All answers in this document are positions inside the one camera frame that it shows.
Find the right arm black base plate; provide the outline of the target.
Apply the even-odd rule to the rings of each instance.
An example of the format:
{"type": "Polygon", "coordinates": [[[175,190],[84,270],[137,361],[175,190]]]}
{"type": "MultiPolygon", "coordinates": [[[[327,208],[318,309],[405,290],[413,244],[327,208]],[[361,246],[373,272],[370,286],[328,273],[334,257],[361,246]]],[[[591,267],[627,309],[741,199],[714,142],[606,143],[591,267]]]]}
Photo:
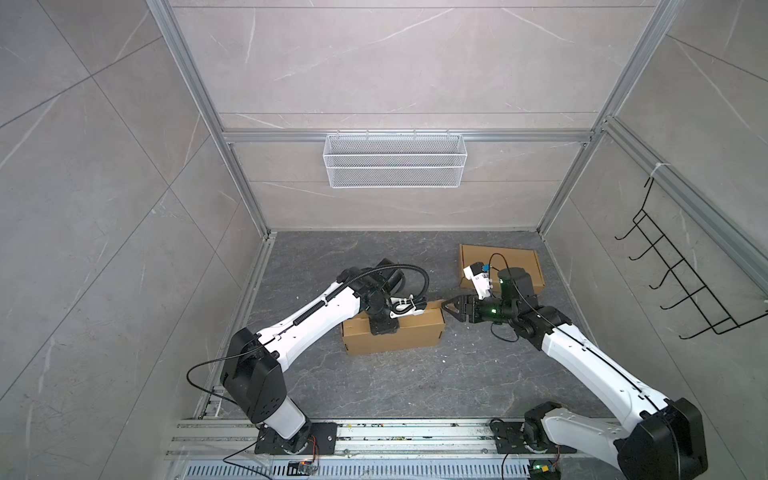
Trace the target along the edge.
{"type": "Polygon", "coordinates": [[[503,454],[576,454],[577,450],[556,445],[544,433],[543,428],[530,421],[504,421],[492,419],[488,424],[498,453],[503,454]]]}

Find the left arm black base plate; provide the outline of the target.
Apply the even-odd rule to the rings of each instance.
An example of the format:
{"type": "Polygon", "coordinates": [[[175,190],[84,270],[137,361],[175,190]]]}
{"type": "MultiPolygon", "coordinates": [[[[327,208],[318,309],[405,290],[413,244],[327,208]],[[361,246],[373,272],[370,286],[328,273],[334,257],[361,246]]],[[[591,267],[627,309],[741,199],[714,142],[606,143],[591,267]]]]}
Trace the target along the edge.
{"type": "Polygon", "coordinates": [[[263,426],[254,447],[256,454],[332,455],[335,452],[339,425],[334,422],[309,422],[290,439],[263,426]]]}

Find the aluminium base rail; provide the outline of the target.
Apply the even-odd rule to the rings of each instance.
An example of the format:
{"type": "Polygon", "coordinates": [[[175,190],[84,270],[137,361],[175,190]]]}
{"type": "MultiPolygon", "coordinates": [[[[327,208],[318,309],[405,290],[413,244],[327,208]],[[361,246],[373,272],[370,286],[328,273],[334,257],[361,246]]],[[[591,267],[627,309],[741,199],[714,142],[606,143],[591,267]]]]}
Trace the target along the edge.
{"type": "Polygon", "coordinates": [[[169,479],[558,479],[587,454],[498,453],[492,419],[319,419],[339,425],[332,455],[256,454],[246,420],[184,420],[164,458],[169,479]]]}

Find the brown cardboard box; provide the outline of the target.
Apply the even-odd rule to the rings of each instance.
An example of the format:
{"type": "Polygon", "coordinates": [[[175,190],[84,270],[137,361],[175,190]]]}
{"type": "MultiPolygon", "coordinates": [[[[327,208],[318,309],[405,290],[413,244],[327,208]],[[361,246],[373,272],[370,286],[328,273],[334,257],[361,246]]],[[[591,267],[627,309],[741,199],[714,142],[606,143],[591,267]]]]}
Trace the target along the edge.
{"type": "Polygon", "coordinates": [[[365,313],[341,324],[341,338],[349,355],[367,355],[436,346],[445,330],[440,301],[428,303],[424,313],[398,319],[395,333],[373,335],[365,313]]]}
{"type": "Polygon", "coordinates": [[[522,268],[530,275],[533,290],[536,294],[540,294],[545,289],[546,281],[543,277],[538,254],[534,250],[464,244],[459,249],[459,279],[461,288],[474,288],[471,280],[465,277],[464,268],[476,262],[487,264],[492,255],[494,255],[491,261],[493,267],[504,269],[508,265],[509,267],[522,268]]]}

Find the aluminium frame profiles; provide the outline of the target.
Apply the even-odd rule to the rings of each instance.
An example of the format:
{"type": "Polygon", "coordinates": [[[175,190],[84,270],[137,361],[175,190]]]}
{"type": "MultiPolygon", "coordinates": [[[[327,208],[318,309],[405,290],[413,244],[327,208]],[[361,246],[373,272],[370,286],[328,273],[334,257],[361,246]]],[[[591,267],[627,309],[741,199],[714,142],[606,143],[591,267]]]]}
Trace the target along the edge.
{"type": "MultiPolygon", "coordinates": [[[[234,143],[257,142],[323,142],[327,136],[351,136],[365,140],[380,139],[407,140],[423,137],[444,138],[460,136],[467,142],[576,142],[580,149],[574,162],[569,167],[561,186],[547,208],[537,231],[546,233],[572,192],[577,180],[586,169],[588,161],[596,152],[600,141],[608,134],[616,133],[629,139],[638,146],[641,167],[655,169],[661,157],[618,118],[620,106],[628,99],[630,90],[636,85],[641,73],[647,67],[652,54],[661,43],[661,37],[671,26],[672,21],[682,10],[681,1],[661,2],[643,31],[638,46],[632,53],[628,66],[622,71],[611,91],[606,105],[598,114],[592,127],[588,129],[247,129],[227,131],[221,124],[218,113],[204,85],[199,70],[195,65],[188,45],[181,32],[170,4],[166,1],[151,1],[148,4],[156,24],[163,35],[172,58],[182,78],[192,94],[194,103],[202,115],[206,127],[210,130],[214,145],[224,160],[235,186],[244,199],[247,211],[262,236],[267,236],[269,228],[258,203],[250,189],[246,175],[235,158],[231,148],[234,143]]],[[[664,167],[654,175],[658,184],[666,186],[668,195],[684,211],[697,221],[700,228],[722,249],[730,259],[761,290],[767,288],[767,256],[757,243],[714,203],[704,197],[693,184],[685,179],[673,167],[664,167]]]]}

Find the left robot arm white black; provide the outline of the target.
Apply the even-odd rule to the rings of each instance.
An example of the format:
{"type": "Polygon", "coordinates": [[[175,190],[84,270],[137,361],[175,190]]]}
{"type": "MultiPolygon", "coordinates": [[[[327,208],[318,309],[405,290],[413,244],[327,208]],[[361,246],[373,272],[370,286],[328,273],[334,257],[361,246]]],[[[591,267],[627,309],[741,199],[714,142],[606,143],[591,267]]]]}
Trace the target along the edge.
{"type": "Polygon", "coordinates": [[[399,319],[424,312],[429,275],[420,267],[383,259],[374,267],[343,270],[317,298],[257,332],[245,327],[230,340],[220,383],[255,425],[264,425],[299,452],[312,422],[288,396],[284,373],[337,325],[364,313],[375,334],[399,329],[399,319]]]}

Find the white zip tie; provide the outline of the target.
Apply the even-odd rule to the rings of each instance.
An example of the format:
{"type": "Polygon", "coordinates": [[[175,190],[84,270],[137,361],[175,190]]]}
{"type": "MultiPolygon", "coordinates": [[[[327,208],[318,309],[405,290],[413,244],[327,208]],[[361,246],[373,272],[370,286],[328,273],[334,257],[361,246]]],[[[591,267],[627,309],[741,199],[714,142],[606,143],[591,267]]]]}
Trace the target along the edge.
{"type": "Polygon", "coordinates": [[[649,174],[649,179],[653,179],[655,174],[656,174],[656,172],[659,169],[664,168],[664,167],[669,167],[669,166],[671,166],[670,163],[667,163],[667,162],[657,162],[655,164],[655,166],[653,167],[653,169],[651,170],[650,174],[649,174]]]}

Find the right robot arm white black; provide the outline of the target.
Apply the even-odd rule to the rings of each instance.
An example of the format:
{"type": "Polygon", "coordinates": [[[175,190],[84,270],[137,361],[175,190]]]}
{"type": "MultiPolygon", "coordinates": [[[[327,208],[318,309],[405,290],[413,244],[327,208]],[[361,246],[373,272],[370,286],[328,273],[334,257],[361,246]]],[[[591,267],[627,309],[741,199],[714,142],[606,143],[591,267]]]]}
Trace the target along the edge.
{"type": "Polygon", "coordinates": [[[475,291],[442,303],[463,323],[510,326],[570,371],[615,417],[575,414],[557,402],[526,412],[517,438],[537,454],[568,447],[620,470],[627,479],[694,479],[708,470],[702,414],[685,398],[672,400],[642,382],[594,345],[558,309],[542,306],[530,275],[513,267],[490,275],[476,262],[465,268],[475,291]]]}

